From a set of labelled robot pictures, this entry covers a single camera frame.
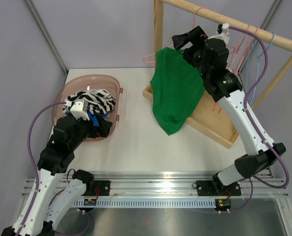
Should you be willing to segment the blue tank top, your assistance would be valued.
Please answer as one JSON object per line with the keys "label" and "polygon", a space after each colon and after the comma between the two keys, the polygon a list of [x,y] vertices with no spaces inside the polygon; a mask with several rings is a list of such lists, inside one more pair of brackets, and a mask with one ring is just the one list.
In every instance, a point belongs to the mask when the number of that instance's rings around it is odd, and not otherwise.
{"label": "blue tank top", "polygon": [[91,122],[93,123],[93,126],[95,127],[107,127],[107,120],[105,119],[105,115],[101,114],[93,114],[90,111],[87,112]]}

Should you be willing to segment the striped black white tank top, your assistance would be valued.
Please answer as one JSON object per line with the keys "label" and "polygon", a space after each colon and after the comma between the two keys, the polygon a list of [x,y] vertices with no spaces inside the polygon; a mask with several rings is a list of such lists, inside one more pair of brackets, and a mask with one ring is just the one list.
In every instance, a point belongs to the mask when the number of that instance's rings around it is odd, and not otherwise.
{"label": "striped black white tank top", "polygon": [[116,105],[115,97],[105,89],[91,89],[86,91],[79,91],[65,99],[63,105],[63,113],[71,113],[71,106],[75,101],[82,99],[88,103],[87,112],[89,114],[104,115],[111,112]]}

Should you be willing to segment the green tank top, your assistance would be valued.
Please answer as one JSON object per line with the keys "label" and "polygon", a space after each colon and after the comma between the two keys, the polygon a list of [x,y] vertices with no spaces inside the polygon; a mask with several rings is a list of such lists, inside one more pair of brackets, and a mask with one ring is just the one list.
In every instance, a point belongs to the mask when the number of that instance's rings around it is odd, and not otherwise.
{"label": "green tank top", "polygon": [[182,50],[165,47],[156,52],[156,67],[150,81],[153,115],[167,134],[178,132],[203,97],[200,73],[188,64]]}

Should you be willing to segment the blue wire hanger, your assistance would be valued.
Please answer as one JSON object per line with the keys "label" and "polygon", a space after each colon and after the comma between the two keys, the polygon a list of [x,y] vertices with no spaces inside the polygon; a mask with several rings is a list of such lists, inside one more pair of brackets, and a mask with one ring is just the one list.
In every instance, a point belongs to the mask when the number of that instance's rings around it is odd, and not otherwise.
{"label": "blue wire hanger", "polygon": [[[273,34],[272,39],[271,39],[269,45],[265,48],[266,50],[268,50],[271,47],[271,45],[273,44],[273,42],[274,42],[274,39],[275,39],[276,34],[274,32],[272,34]],[[264,57],[264,51],[262,51],[260,54],[258,54],[258,52],[257,52],[257,50],[255,48],[254,43],[251,43],[251,46],[249,47],[248,52],[247,52],[247,61],[246,61],[246,72],[245,72],[245,75],[246,75],[245,76],[246,77],[246,79],[245,79],[245,82],[246,82],[246,84],[245,84],[245,86],[246,86],[245,91],[246,92],[248,91],[249,85],[251,87],[251,79],[249,79],[249,69],[250,69],[249,68],[250,67],[249,64],[250,64],[250,61],[251,61],[251,59],[250,59],[251,53],[255,53],[255,57],[256,57],[256,60],[257,60],[257,71],[256,71],[257,73],[256,73],[255,82],[259,79],[259,75],[260,75],[260,72],[259,72],[259,70],[260,70],[260,61],[261,61],[262,57]],[[251,107],[253,106],[253,100],[254,100],[254,97],[255,97],[256,88],[257,87],[255,87],[252,90],[252,97],[251,97],[251,99],[249,101]]]}

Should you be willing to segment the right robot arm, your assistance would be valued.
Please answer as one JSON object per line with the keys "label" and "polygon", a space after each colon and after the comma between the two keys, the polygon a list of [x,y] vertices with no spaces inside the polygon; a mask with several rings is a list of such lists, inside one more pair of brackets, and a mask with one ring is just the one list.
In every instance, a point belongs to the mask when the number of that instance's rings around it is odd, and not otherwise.
{"label": "right robot arm", "polygon": [[172,37],[177,51],[186,44],[192,46],[182,53],[184,60],[200,73],[207,93],[231,119],[243,142],[246,154],[212,176],[212,190],[218,195],[228,191],[240,180],[255,177],[286,152],[283,143],[276,143],[265,131],[248,103],[247,94],[237,76],[227,69],[229,24],[220,24],[217,34],[208,37],[199,26]]}

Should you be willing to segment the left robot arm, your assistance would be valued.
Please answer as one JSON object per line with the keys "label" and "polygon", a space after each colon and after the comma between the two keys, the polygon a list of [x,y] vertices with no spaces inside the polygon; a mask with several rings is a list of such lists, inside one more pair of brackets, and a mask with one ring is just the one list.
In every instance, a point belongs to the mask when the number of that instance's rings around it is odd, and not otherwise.
{"label": "left robot arm", "polygon": [[65,116],[58,119],[36,166],[37,175],[27,202],[13,226],[3,230],[3,236],[53,236],[56,229],[81,196],[90,196],[90,206],[96,206],[100,196],[108,196],[110,181],[95,180],[92,173],[77,170],[68,186],[55,199],[53,194],[74,159],[74,151],[86,138],[106,137],[112,123],[99,118],[100,125],[85,118]]}

